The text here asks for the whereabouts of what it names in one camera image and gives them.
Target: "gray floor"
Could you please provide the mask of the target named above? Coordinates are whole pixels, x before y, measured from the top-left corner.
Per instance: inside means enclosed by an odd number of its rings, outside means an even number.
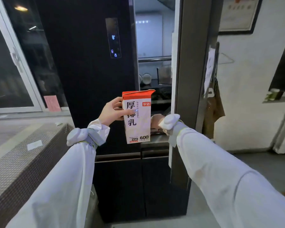
[[[237,158],[259,171],[280,192],[285,190],[285,154],[249,153],[238,154]],[[115,224],[115,228],[172,228],[210,227],[220,228],[205,197],[195,183],[192,183],[187,215],[179,218]]]

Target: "label on carton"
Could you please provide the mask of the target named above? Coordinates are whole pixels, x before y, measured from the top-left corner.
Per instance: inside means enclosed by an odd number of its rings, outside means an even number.
[[[122,108],[137,110],[132,115],[124,116],[127,144],[150,141],[151,94],[153,92],[154,90],[123,93]]]

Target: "person's left hand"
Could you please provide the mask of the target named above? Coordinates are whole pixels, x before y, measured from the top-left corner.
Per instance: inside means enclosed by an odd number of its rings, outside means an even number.
[[[122,97],[117,97],[112,101],[108,102],[102,109],[98,119],[101,124],[110,126],[115,120],[123,120],[124,115],[134,114],[135,111],[131,109],[123,110],[122,108]]]

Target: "red carton top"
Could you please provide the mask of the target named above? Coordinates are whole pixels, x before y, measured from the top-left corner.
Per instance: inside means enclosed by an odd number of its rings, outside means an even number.
[[[151,98],[151,95],[155,90],[142,90],[142,91],[125,91],[122,92],[122,99],[140,99],[140,98]]]

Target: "pink note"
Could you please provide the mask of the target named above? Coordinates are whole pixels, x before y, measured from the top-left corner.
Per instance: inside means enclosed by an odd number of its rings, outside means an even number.
[[[44,96],[44,100],[46,101],[46,105],[50,112],[59,112],[61,108],[59,106],[57,96]]]

